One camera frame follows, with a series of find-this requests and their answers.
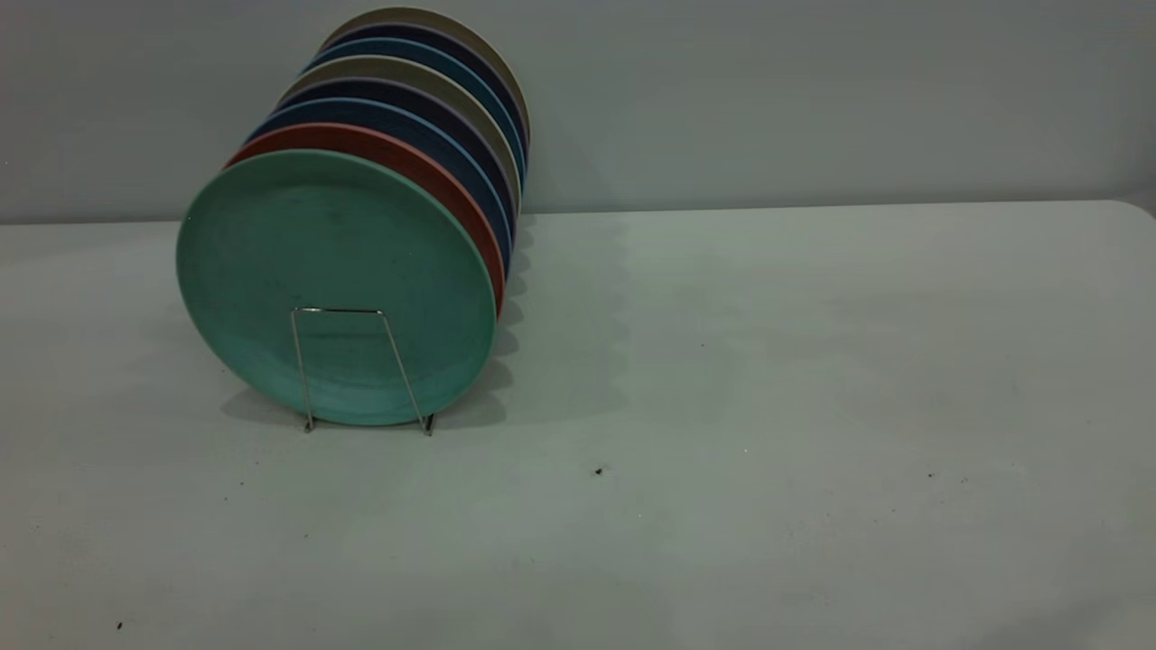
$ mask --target wire plate stand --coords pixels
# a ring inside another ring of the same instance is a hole
[[[298,306],[290,312],[289,322],[292,324],[292,344],[297,348],[297,368],[301,370],[302,397],[305,398],[306,434],[313,430],[316,421],[313,420],[313,407],[309,401],[309,378],[305,376],[305,357],[301,353],[301,337],[297,335],[297,316],[301,313],[363,313],[380,318],[381,325],[385,327],[385,335],[390,339],[390,347],[393,349],[393,357],[398,360],[398,370],[401,371],[401,379],[406,383],[406,391],[409,392],[409,401],[414,405],[414,415],[417,416],[416,421],[427,436],[433,435],[435,414],[430,413],[429,416],[423,418],[421,408],[417,407],[417,396],[414,394],[414,387],[409,383],[409,376],[406,375],[406,364],[401,362],[401,353],[398,352],[398,341],[393,338],[393,330],[390,327],[390,319],[385,317],[384,311],[377,309],[324,309],[319,306]]]

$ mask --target plate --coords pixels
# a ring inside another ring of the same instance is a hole
[[[494,90],[490,89],[484,81],[482,81],[482,77],[474,74],[474,71],[462,65],[458,59],[454,59],[450,54],[446,54],[436,47],[430,47],[429,45],[406,40],[403,38],[368,38],[365,40],[350,40],[349,43],[343,43],[318,54],[316,59],[305,66],[302,74],[335,59],[365,54],[397,57],[399,59],[406,59],[428,66],[449,76],[459,86],[465,88],[470,95],[474,96],[475,99],[481,102],[481,104],[490,113],[490,117],[492,117],[498,124],[498,127],[502,130],[502,134],[505,135],[506,140],[511,143],[514,162],[518,163],[518,172],[523,178],[526,177],[526,155],[528,152],[526,150],[525,142],[521,141],[521,136],[518,133],[518,126],[513,117],[510,116],[506,108],[501,101],[498,101],[498,96],[494,94]]]
[[[266,133],[307,123],[350,124],[409,142],[450,171],[482,207],[498,242],[513,242],[513,214],[502,207],[499,191],[460,143],[430,121],[397,106],[368,99],[313,99],[282,109],[268,118],[246,142]]]
[[[354,77],[325,81],[310,86],[301,93],[287,97],[281,103],[281,108],[303,104],[313,99],[333,98],[369,99],[409,111],[415,116],[421,116],[430,124],[444,131],[446,135],[461,145],[461,148],[466,149],[466,153],[477,161],[477,164],[494,183],[494,186],[499,189],[499,198],[502,199],[503,207],[509,214],[518,214],[520,197],[506,177],[505,170],[498,164],[494,150],[490,149],[482,134],[474,128],[468,119],[437,97],[398,81]]]
[[[354,76],[370,76],[405,83],[429,93],[461,113],[486,139],[486,143],[494,150],[498,163],[505,170],[506,177],[516,179],[513,186],[520,194],[521,176],[518,171],[518,163],[514,162],[513,147],[502,134],[502,128],[494,120],[494,116],[468,90],[429,66],[397,57],[362,56],[338,59],[323,64],[297,77],[297,81],[281,96],[279,105],[291,95],[296,95],[310,86]]]
[[[526,98],[523,97],[521,88],[518,86],[518,80],[513,76],[513,72],[510,71],[510,66],[506,65],[502,54],[490,46],[484,38],[449,16],[443,16],[442,14],[415,7],[386,7],[383,9],[366,12],[357,17],[350,19],[344,24],[335,29],[321,45],[320,50],[324,51],[333,46],[338,40],[348,40],[344,37],[350,32],[363,28],[376,27],[379,23],[391,22],[408,23],[409,25],[416,25],[433,32],[440,32],[445,37],[455,42],[457,45],[465,46],[476,57],[480,57],[482,61],[499,77],[517,104],[517,110],[520,115],[523,124],[523,135],[525,136],[524,141],[527,146],[529,145],[529,111],[526,109]],[[442,50],[453,56],[453,52],[450,50],[446,50],[445,47],[442,47]]]
[[[502,81],[502,77],[498,76],[494,67],[490,66],[486,59],[480,57],[460,40],[427,27],[403,23],[378,23],[346,32],[328,45],[328,47],[335,47],[353,40],[364,40],[366,38],[405,38],[406,40],[423,43],[430,47],[436,47],[461,61],[462,65],[474,71],[474,74],[482,77],[482,81],[484,81],[487,86],[494,90],[494,94],[498,96],[502,105],[506,108],[506,111],[510,112],[510,115],[521,116],[521,119],[518,120],[520,132],[524,140],[529,142],[529,132],[526,130],[526,115],[520,112],[518,103],[513,98],[513,91],[505,84],[505,82]]]
[[[458,220],[481,253],[486,268],[489,269],[494,304],[501,317],[510,250],[498,245],[477,201],[433,158],[407,142],[370,128],[348,124],[297,124],[266,133],[245,145],[225,168],[253,156],[284,149],[325,149],[357,156],[392,169],[429,192]]]
[[[275,152],[218,173],[181,224],[177,278],[213,352],[299,412],[296,308],[383,310],[423,416],[469,389],[494,342],[489,275],[458,221],[402,175],[346,154]],[[376,315],[297,324],[314,418],[416,419]]]

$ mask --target blue plate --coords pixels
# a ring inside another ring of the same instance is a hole
[[[480,76],[487,86],[494,90],[502,105],[511,116],[521,116],[518,111],[518,104],[514,102],[513,94],[510,88],[502,82],[502,79],[494,71],[486,59],[481,58],[476,52],[467,47],[460,40],[451,38],[440,31],[418,27],[416,24],[405,24],[405,23],[379,23],[361,29],[355,29],[341,38],[334,40],[328,47],[323,50],[320,53],[324,54],[325,51],[338,47],[339,45],[344,45],[354,40],[364,40],[366,38],[405,38],[406,40],[413,40],[415,43],[422,43],[429,45],[430,47],[436,47],[446,54],[450,54],[454,59],[458,59],[462,65],[474,71],[474,74]],[[521,135],[521,142],[529,142],[529,138],[526,134],[526,125],[518,120],[518,133]]]
[[[422,153],[437,161],[452,173],[474,197],[494,229],[502,249],[502,261],[510,276],[510,250],[513,245],[513,214],[502,209],[498,191],[486,172],[461,145],[444,131],[409,111],[370,102],[369,99],[313,99],[282,109],[261,123],[245,142],[260,138],[284,126],[306,123],[351,124],[372,128],[409,142]]]
[[[476,97],[477,101],[486,106],[486,110],[494,116],[495,121],[498,123],[498,127],[502,128],[502,133],[506,136],[506,140],[514,146],[513,150],[517,156],[518,173],[523,178],[526,177],[526,157],[529,155],[529,152],[526,149],[525,142],[521,141],[521,138],[518,134],[518,126],[514,123],[514,119],[510,116],[510,112],[506,111],[504,105],[502,105],[502,101],[494,94],[494,90],[484,81],[482,81],[482,77],[477,76],[474,71],[466,67],[458,59],[454,59],[450,54],[446,54],[436,47],[430,47],[424,43],[416,43],[403,38],[366,38],[363,40],[350,40],[318,54],[316,59],[305,66],[302,74],[321,64],[332,61],[333,59],[363,54],[407,59],[429,66],[457,81],[462,88],[468,90],[470,95]]]
[[[490,178],[495,187],[504,189],[499,192],[502,207],[507,214],[513,214],[517,208],[514,201],[513,184],[506,177],[505,170],[498,164],[492,149],[482,139],[476,128],[460,113],[447,106],[436,97],[417,90],[403,83],[387,81],[384,79],[350,77],[335,81],[325,81],[316,86],[310,86],[304,90],[286,98],[281,108],[303,104],[313,99],[369,99],[388,104],[403,111],[409,111],[415,116],[430,121],[446,133],[452,140],[461,145],[461,148],[470,155],[482,171]]]

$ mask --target wall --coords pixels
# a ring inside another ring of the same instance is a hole
[[[177,216],[379,2],[7,0],[0,220]],[[529,210],[1091,198],[1156,179],[1154,0],[446,0],[523,80]]]

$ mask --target white table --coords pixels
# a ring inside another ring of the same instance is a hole
[[[247,390],[176,232],[0,228],[6,650],[1156,638],[1136,208],[526,216],[432,438]]]

